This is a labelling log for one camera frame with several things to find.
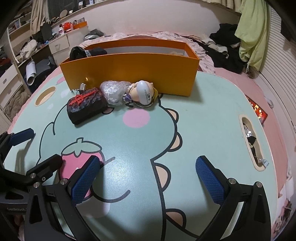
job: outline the light green towel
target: light green towel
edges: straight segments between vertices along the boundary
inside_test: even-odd
[[[248,66],[259,70],[268,37],[268,6],[264,0],[243,0],[239,12],[242,16],[235,32],[242,40],[239,56]]]

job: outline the white drawer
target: white drawer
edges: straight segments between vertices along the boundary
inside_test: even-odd
[[[0,77],[0,93],[8,86],[12,79],[17,76],[17,70],[14,65],[10,66],[8,70]]]
[[[64,35],[49,43],[50,52],[52,54],[69,47],[67,35]]]
[[[57,65],[60,65],[60,63],[69,58],[69,51],[70,48],[66,48],[52,55]]]
[[[6,88],[0,94],[0,106],[4,108],[9,102],[11,97],[15,94],[17,89],[22,85],[22,82],[19,80],[18,76],[13,78]]]

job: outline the bottle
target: bottle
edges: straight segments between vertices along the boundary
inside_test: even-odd
[[[59,25],[59,34],[64,34],[64,28],[62,24]]]

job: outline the pink strawberry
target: pink strawberry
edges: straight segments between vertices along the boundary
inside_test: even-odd
[[[83,137],[66,146],[62,151],[64,163],[59,170],[60,179],[70,178],[76,169],[81,168],[91,155],[97,156],[100,162],[104,162],[102,147],[94,142],[83,141]]]

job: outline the white wall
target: white wall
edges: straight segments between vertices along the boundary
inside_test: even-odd
[[[85,18],[89,29],[105,34],[170,31],[178,34],[210,35],[220,23],[238,23],[239,17],[199,0],[105,0],[79,10],[62,23]],[[53,27],[58,32],[59,24]]]

